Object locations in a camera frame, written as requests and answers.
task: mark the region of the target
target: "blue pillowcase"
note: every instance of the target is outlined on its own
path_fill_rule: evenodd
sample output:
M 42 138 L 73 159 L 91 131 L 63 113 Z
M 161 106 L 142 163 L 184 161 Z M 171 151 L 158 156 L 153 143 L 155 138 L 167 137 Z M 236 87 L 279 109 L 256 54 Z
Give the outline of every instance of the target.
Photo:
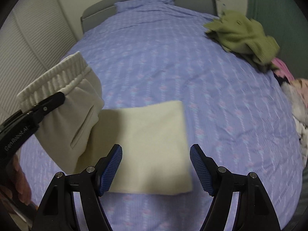
M 115 6 L 117 8 L 117 13 L 121 13 L 154 2 L 162 2 L 169 5 L 174 5 L 174 0 L 129 0 L 125 2 L 116 2 Z

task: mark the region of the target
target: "white folded cloth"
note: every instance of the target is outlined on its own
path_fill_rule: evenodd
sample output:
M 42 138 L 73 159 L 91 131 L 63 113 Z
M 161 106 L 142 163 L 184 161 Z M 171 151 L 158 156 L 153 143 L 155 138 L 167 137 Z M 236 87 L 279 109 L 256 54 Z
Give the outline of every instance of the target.
M 115 143 L 123 157 L 110 192 L 175 195 L 193 189 L 181 101 L 101 110 L 75 172 L 95 165 Z

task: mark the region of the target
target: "blue bedsheet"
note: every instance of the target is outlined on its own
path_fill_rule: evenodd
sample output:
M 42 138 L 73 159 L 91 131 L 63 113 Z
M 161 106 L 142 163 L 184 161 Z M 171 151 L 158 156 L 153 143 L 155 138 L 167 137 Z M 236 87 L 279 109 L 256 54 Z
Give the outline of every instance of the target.
M 290 105 L 271 71 L 257 73 L 205 36 L 203 24 L 212 18 L 150 3 L 86 32 L 68 54 L 80 51 L 98 75 L 106 109 L 183 101 L 187 150 L 198 143 L 219 166 L 258 173 L 284 227 L 302 181 Z M 59 168 L 35 138 L 22 148 L 21 165 L 39 203 Z M 199 230 L 212 198 L 193 168 L 192 177 L 193 192 L 177 196 L 106 193 L 101 201 L 113 230 Z M 237 199 L 234 193 L 225 230 L 232 229 Z

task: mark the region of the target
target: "green sweater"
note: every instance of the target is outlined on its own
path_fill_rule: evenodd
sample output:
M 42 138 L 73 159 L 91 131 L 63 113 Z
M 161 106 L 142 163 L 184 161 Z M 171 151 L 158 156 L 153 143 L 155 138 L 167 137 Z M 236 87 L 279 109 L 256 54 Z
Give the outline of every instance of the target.
M 227 52 L 241 54 L 253 67 L 265 73 L 277 69 L 271 61 L 280 47 L 275 39 L 266 36 L 262 25 L 233 10 L 227 10 L 219 19 L 207 23 L 207 36 L 218 41 Z

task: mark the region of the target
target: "gray headboard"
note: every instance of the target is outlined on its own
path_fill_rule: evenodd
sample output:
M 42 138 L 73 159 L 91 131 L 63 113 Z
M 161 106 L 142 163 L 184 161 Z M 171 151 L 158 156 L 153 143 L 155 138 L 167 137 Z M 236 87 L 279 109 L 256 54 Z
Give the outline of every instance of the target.
M 116 14 L 116 2 L 127 0 L 102 0 L 87 8 L 81 17 L 81 25 L 84 32 L 98 26 L 107 18 Z M 217 15 L 216 0 L 175 0 L 176 6 Z

